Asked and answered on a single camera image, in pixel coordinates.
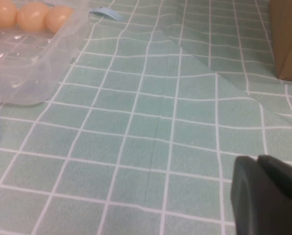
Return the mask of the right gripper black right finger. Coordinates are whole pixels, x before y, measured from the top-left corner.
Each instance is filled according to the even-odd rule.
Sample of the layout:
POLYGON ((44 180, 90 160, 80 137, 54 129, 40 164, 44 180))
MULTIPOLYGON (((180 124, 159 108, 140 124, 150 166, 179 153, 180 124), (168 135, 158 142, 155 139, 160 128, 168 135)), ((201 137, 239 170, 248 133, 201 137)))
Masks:
POLYGON ((270 155, 259 155, 257 163, 278 189, 292 200, 292 166, 270 155))

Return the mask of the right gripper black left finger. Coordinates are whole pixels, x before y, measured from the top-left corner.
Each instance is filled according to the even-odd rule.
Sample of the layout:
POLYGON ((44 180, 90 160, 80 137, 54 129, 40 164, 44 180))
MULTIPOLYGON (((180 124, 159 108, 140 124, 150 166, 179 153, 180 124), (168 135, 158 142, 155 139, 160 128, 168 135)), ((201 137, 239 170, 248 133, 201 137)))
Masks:
POLYGON ((235 159, 230 198, 238 235, 292 235, 292 200, 257 159, 235 159))

